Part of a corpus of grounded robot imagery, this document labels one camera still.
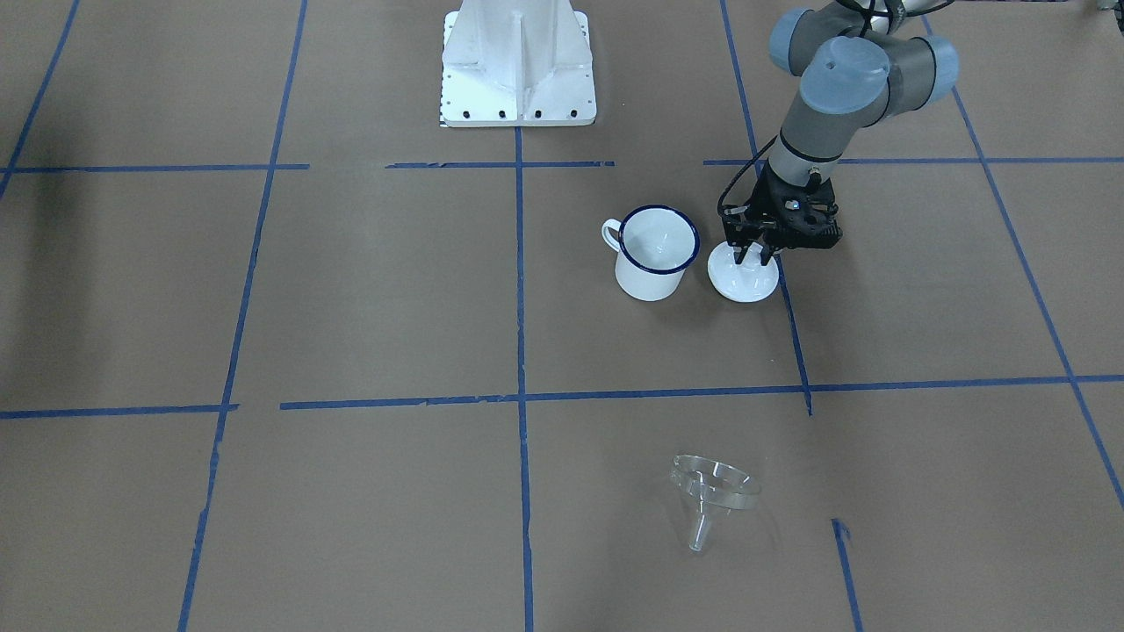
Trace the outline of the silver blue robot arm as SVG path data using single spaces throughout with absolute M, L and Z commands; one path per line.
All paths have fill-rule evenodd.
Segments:
M 769 39 L 776 67 L 799 85 L 745 204 L 717 204 L 735 263 L 767 265 L 782 249 L 834 249 L 839 201 L 832 172 L 855 134 L 936 103 L 955 87 L 959 56 L 939 36 L 900 39 L 904 24 L 944 1 L 834 1 L 783 15 Z

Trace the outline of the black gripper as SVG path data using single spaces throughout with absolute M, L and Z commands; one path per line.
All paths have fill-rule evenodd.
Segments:
M 761 264 L 774 263 L 779 249 L 768 243 L 832 243 L 832 181 L 812 177 L 810 186 L 792 186 L 776 175 L 771 164 L 747 200 L 755 222 L 762 224 Z M 751 259 L 754 241 L 734 249 L 734 264 L 741 267 Z

